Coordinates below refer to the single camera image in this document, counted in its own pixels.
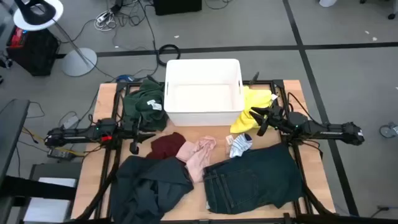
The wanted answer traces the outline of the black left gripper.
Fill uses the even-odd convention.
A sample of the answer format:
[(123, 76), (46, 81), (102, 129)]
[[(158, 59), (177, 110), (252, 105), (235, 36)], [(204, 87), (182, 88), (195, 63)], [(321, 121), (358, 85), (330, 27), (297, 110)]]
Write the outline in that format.
[(138, 140), (140, 136), (140, 143), (152, 138), (155, 134), (152, 133), (140, 133), (140, 125), (141, 125), (142, 117), (132, 118), (130, 116), (125, 116), (121, 120), (121, 126), (119, 131), (119, 136), (122, 139), (133, 139)]

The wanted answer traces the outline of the yellow garment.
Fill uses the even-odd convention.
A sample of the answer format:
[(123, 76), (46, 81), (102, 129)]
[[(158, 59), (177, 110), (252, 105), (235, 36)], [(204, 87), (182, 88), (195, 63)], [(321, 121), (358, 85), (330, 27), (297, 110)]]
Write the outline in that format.
[(267, 108), (277, 98), (270, 90), (255, 90), (248, 86), (244, 90), (244, 109), (238, 116), (237, 120), (231, 125), (230, 133), (239, 134), (251, 129), (259, 128), (259, 125), (249, 113), (252, 107)]

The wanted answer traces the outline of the dark green fleece sweatshirt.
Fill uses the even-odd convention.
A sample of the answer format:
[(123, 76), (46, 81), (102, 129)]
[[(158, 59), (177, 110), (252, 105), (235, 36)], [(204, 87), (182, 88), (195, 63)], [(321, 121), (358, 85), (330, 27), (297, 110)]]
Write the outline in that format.
[(168, 116), (164, 110), (164, 84), (146, 78), (138, 90), (126, 95), (123, 100), (123, 117), (142, 117), (140, 130), (163, 131)]

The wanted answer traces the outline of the white blue-striped sock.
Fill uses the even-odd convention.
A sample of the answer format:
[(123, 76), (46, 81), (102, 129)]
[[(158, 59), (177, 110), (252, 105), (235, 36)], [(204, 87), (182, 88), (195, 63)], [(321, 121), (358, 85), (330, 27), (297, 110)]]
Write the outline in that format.
[(236, 137), (231, 145), (229, 157), (241, 157), (242, 154), (250, 149), (252, 146), (252, 137), (249, 134), (243, 133)]

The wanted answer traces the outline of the dark grey shirt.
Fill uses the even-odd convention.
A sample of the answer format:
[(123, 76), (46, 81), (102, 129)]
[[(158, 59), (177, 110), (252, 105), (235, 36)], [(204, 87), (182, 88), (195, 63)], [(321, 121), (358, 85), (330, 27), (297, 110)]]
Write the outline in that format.
[(188, 171), (176, 157), (129, 156), (111, 187), (111, 216), (115, 224), (159, 224), (192, 190)]

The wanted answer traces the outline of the pink garment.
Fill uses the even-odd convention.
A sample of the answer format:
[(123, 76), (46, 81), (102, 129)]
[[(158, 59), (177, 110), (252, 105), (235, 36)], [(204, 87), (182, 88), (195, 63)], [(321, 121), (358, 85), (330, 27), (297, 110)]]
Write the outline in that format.
[(178, 150), (176, 158), (185, 163), (194, 183), (203, 181), (203, 169), (210, 165), (211, 153), (215, 146), (215, 138), (204, 136), (195, 143), (185, 141)]

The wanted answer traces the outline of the dark blue jeans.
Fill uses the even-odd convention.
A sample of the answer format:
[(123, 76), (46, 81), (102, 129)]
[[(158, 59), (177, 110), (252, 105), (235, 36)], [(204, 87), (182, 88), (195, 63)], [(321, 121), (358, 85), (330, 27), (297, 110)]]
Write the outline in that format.
[(204, 169), (208, 209), (239, 214), (258, 207), (283, 207), (303, 196), (299, 168), (284, 143), (249, 150)]

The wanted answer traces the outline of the maroon garment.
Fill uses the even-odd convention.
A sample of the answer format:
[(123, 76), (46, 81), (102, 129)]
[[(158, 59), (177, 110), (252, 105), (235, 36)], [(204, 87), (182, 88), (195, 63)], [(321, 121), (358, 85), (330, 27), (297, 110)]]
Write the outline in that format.
[(186, 139), (179, 133), (172, 133), (159, 137), (151, 142), (151, 152), (146, 155), (149, 159), (166, 159), (175, 157), (179, 149), (186, 142)]

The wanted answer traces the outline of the white perforated plastic basket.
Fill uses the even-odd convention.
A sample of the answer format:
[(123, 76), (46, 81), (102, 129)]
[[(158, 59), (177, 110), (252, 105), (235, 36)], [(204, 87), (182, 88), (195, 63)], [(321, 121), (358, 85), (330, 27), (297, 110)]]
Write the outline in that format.
[(175, 126), (231, 126), (244, 109), (239, 60), (167, 62), (164, 110)]

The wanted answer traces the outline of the grey power adapter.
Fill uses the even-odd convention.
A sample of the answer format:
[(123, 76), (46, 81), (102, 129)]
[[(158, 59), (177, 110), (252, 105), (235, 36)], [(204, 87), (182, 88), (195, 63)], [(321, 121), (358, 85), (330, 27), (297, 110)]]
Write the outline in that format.
[(65, 129), (70, 129), (74, 125), (78, 124), (79, 118), (77, 115), (73, 115), (72, 117), (68, 118), (63, 124), (62, 127)]

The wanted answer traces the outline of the black support beam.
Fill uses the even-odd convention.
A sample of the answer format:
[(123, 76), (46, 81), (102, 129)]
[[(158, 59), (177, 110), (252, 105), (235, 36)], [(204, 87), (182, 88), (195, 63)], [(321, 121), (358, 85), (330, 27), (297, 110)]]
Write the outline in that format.
[(8, 175), (5, 176), (2, 184), (0, 184), (0, 197), (38, 197), (73, 200), (75, 194), (75, 187), (49, 184)]

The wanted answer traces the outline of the grey caster wheel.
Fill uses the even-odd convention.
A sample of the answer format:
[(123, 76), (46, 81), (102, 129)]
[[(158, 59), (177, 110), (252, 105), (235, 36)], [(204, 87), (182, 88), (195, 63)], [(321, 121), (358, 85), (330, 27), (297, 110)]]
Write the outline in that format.
[(398, 137), (398, 124), (391, 122), (391, 123), (382, 125), (379, 128), (379, 132), (380, 132), (381, 136), (388, 138), (388, 139)]

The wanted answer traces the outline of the black desk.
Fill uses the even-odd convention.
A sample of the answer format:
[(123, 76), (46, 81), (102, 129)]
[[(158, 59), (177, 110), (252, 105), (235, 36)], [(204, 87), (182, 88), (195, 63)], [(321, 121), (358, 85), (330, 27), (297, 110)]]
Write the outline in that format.
[(12, 99), (0, 107), (0, 186), (6, 178), (29, 104), (29, 100)]

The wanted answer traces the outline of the black storage crate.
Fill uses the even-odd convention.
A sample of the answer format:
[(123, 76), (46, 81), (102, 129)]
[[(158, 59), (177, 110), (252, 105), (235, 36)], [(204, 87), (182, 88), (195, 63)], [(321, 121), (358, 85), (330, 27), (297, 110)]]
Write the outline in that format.
[(27, 31), (25, 43), (21, 47), (8, 46), (9, 40), (16, 26), (14, 26), (6, 43), (7, 56), (33, 77), (49, 76), (55, 62), (59, 43), (48, 30)]

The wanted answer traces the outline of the black metal rig frame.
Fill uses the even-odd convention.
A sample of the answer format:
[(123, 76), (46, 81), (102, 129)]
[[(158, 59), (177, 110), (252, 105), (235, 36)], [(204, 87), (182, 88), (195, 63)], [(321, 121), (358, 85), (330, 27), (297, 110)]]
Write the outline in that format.
[[(102, 119), (111, 116), (114, 105), (114, 94), (117, 85), (115, 83), (103, 83), (99, 86), (96, 99), (94, 119)], [(161, 135), (168, 135), (174, 132), (180, 133), (190, 142), (195, 142), (202, 136), (212, 136), (217, 143), (212, 151), (211, 163), (221, 162), (228, 158), (227, 136), (230, 131), (227, 126), (191, 126), (175, 127), (173, 123), (168, 123), (167, 128)], [(292, 149), (291, 155), (295, 156), (301, 163), (305, 174), (308, 187), (315, 194), (316, 198), (331, 212), (335, 211), (335, 206), (331, 196), (330, 188), (326, 179), (322, 159), (314, 142), (301, 145), (298, 149)], [(88, 144), (87, 150), (90, 152), (83, 161), (80, 180), (77, 187), (76, 197), (72, 210), (72, 217), (81, 215), (84, 209), (92, 201), (97, 193), (101, 181), (109, 174), (117, 153), (112, 149), (97, 150), (96, 144)], [(287, 203), (281, 208), (273, 205), (266, 205), (253, 211), (240, 213), (237, 215), (223, 215), (211, 213), (206, 208), (206, 194), (202, 183), (196, 183), (194, 189), (186, 194), (173, 210), (166, 213), (163, 221), (235, 221), (242, 222), (245, 219), (259, 221), (264, 218), (281, 218), (288, 213), (294, 216), (296, 212), (305, 213), (307, 211), (305, 201), (300, 198), (298, 204)]]

